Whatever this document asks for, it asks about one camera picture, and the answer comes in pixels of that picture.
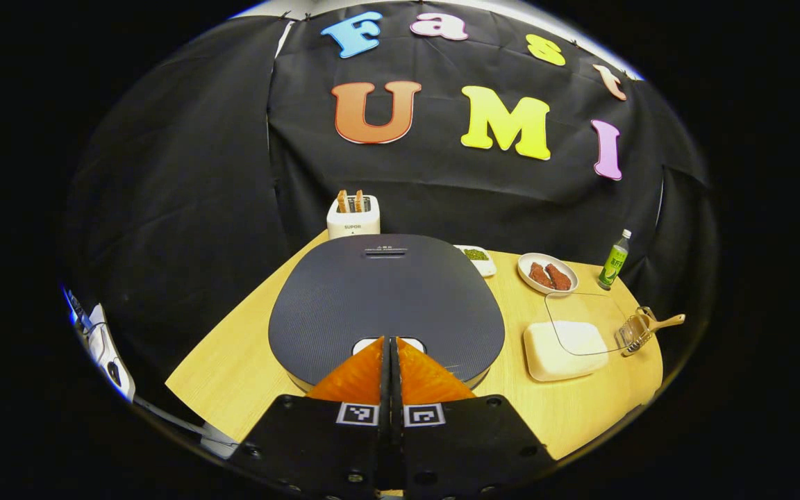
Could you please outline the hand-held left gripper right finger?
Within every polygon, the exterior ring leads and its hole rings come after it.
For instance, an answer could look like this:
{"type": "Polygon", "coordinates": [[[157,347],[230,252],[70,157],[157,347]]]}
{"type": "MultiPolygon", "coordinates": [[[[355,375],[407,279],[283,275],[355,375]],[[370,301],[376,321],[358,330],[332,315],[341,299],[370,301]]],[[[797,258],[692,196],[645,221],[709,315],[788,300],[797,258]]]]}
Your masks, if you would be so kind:
{"type": "Polygon", "coordinates": [[[505,397],[404,404],[391,339],[391,487],[406,499],[535,497],[558,463],[505,397]]]}

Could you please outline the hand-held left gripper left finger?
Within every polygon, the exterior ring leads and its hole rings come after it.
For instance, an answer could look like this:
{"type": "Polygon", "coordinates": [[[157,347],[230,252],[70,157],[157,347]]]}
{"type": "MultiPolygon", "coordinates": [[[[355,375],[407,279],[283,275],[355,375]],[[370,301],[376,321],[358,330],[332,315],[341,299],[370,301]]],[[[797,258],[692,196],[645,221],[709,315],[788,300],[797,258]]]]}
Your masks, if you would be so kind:
{"type": "Polygon", "coordinates": [[[231,466],[283,496],[378,499],[378,462],[392,434],[392,342],[382,337],[352,360],[375,355],[374,404],[280,395],[238,444],[231,466]]]}

